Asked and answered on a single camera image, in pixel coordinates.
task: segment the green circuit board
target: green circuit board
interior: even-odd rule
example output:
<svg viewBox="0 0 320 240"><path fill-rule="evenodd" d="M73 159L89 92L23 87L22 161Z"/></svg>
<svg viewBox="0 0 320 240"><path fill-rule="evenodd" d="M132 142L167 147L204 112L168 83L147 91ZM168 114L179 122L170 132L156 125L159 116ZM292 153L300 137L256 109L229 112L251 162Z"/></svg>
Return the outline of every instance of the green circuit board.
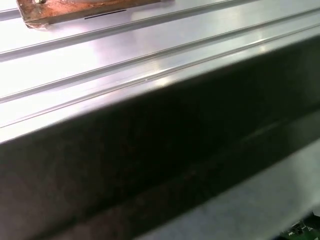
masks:
<svg viewBox="0 0 320 240"><path fill-rule="evenodd" d="M303 221L294 224L282 237L288 240L320 240L320 231L306 226Z"/></svg>

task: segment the reflective metal surface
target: reflective metal surface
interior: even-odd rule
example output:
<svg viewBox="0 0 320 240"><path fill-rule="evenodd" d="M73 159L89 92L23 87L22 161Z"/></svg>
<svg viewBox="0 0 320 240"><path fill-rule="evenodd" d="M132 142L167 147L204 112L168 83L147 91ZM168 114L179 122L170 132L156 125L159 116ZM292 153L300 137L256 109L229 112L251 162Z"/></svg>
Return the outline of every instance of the reflective metal surface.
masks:
<svg viewBox="0 0 320 240"><path fill-rule="evenodd" d="M318 0L163 1L44 31L11 4L0 5L0 142L320 33Z"/></svg>

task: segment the black panel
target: black panel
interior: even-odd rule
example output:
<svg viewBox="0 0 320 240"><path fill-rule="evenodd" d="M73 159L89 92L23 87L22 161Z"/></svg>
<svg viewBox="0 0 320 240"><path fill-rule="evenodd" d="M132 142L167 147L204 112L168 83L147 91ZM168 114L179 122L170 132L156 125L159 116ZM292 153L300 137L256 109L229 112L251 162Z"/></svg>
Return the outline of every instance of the black panel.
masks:
<svg viewBox="0 0 320 240"><path fill-rule="evenodd" d="M42 239L91 217L97 235L76 239L130 239L316 140L318 42L3 144L1 239Z"/></svg>

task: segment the copper bracket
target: copper bracket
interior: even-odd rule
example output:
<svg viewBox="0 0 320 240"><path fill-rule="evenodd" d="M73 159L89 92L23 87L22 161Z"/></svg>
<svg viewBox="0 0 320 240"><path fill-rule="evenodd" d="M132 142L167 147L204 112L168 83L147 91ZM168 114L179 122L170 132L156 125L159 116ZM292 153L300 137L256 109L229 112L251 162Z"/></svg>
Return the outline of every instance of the copper bracket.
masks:
<svg viewBox="0 0 320 240"><path fill-rule="evenodd" d="M16 1L24 22L28 26L40 26L152 4L161 0L107 0L96 3L68 0Z"/></svg>

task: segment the metal groove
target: metal groove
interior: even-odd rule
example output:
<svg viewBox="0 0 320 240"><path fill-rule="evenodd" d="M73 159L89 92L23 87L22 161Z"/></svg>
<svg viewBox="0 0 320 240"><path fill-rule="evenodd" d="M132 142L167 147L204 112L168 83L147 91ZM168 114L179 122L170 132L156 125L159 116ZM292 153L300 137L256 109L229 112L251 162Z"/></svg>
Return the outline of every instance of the metal groove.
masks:
<svg viewBox="0 0 320 240"><path fill-rule="evenodd" d="M208 44L208 43L216 42L216 41L221 41L223 39L230 38L230 37L236 37L237 35L245 34L245 33L257 30L259 28L264 28L264 27L272 26L272 25L275 25L275 24L278 24L278 23L281 23L284 21L290 21L292 19L301 18L304 15L309 15L309 14L316 13L319 11L320 11L320 7L314 8L311 10L307 10L307 11L302 11L302 12L295 13L292 15L280 17L280 18L277 18L274 20L262 22L259 24L255 24L255 25L244 27L244 28L236 29L233 31L214 35L211 37L203 38L203 39L200 39L197 41L193 41L193 42L185 43L185 44L178 45L175 47L167 48L167 49L164 49L164 50L161 50L158 52L150 53L148 55L143 55L143 56L132 58L132 59L129 59L126 61L122 61L122 62L118 62L115 64L96 68L96 69L86 71L83 73L79 73L79 74L76 74L76 75L73 75L70 77L62 78L62 79L59 79L59 80L56 80L53 82L49 82L49 83L46 83L43 85L38 85L36 87L28 88L28 89L25 89L25 90L22 90L19 92L14 92L14 93L2 96L2 97L0 97L0 104L6 103L9 101L14 101L19 98L24 98L24 97L27 97L27 96L30 96L33 94L38 94L38 93L41 93L44 91L52 90L54 88L59 88L64 85L71 85L74 83L78 83L78 84L86 83L86 82L89 82L93 79L99 78L100 77L99 75L106 74L109 72L116 72L118 70L123 70L124 68L128 68L128 67L131 67L131 66L134 66L137 64L141 64L141 63L148 61L148 60L151 60L153 58L159 58L162 56L177 54L177 53L185 51L187 49L198 48L204 44Z"/></svg>
<svg viewBox="0 0 320 240"><path fill-rule="evenodd" d="M10 20L10 19L17 19L20 17L21 15L17 8L11 8L11 9L0 11L0 22L5 20Z"/></svg>
<svg viewBox="0 0 320 240"><path fill-rule="evenodd" d="M59 39L54 39L42 43L37 43L29 46L11 49L8 51L0 52L0 63L17 58L23 58L30 55L40 54L43 52L72 46L75 44L85 43L104 37L121 34L128 31L133 31L141 28L146 28L154 25L168 23L179 19L184 19L196 15L214 12L226 8L243 5L246 3L256 2L259 0L225 0L215 2L203 6L188 8L180 11L166 13L158 16L153 16L137 21L132 21L116 26L106 27L99 30L93 30L85 33L79 33L72 36L66 36Z"/></svg>
<svg viewBox="0 0 320 240"><path fill-rule="evenodd" d="M0 129L1 128L5 128L5 127L10 126L10 125L13 125L13 124L16 124L16 123L19 123L19 122L22 122L22 121L25 121L25 120L28 120L28 119L31 119L31 118L38 117L38 116L43 115L43 114L47 114L47 113L56 111L56 110L61 109L61 108L65 108L65 107L68 107L68 106L71 106L71 105L74 105L74 104L78 104L78 103L81 103L81 102L84 102L84 101L87 101L87 100L102 96L104 94L108 94L108 93L111 93L111 92L114 92L114 91L117 91L117 90L120 90L120 89L123 89L123 88L127 88L127 87L130 87L130 86L133 86L133 85L137 85L137 84L143 83L143 82L145 82L147 80L148 81L150 81L150 80L154 81L154 80L157 80L159 78L162 78L165 75L172 74L174 72L177 72L177 71L180 71L180 70L183 70L183 69L187 69L187 68L195 66L195 65L203 64L205 62L209 62L209 61L213 61L215 59L226 57L228 55L232 55L232 54L237 53L237 52L241 52L241 51L244 51L244 50L259 46L259 45L262 45L262 44L266 44L266 43L269 43L269 42L272 42L272 41L275 41L275 40L279 40L279 39L282 39L282 38L285 38L285 37L289 37L291 35L294 35L294 34L297 34L297 33L301 33L303 31L307 31L307 30L310 30L310 29L313 29L313 28L318 28L318 27L320 27L320 23L317 23L317 24L314 24L314 25L311 25L311 26L308 26L308 27L304 27L304 28L301 28L301 29L298 29L298 30L295 30L295 31L291 31L291 32L288 32L288 33L283 33L283 34L278 35L278 36L270 37L270 38L267 38L267 39L262 39L260 41L253 42L251 44L248 44L248 45L245 45L245 46L242 46L242 47L238 47L236 49L232 49L232 50L220 53L220 54L216 54L216 55L213 55L213 56L210 56L210 57L206 57L206 58L201 59L201 60L197 60L197 61L190 62L190 63L184 64L184 65L178 66L178 67L173 67L171 69L164 70L162 72L153 74L152 76L141 77L141 78L139 78L137 80L134 80L134 81L131 81L131 82L128 82L128 83L125 83L125 84L121 84L121 85L118 85L118 86L115 86L115 87L110 87L110 88L107 88L107 89L103 89L103 90L97 91L95 93L88 94L88 95L83 96L83 97L78 97L78 98L76 98L74 100L67 101L67 102L62 103L62 104L58 104L57 106L54 106L54 107L50 107L50 108L48 108L46 110L42 110L42 111L39 111L39 112L36 112L36 113L32 113L32 114L27 115L25 117L21 117L21 118L19 118L17 120L13 120L13 121L10 121L10 122L7 122L7 123L3 123L2 125L0 125Z"/></svg>

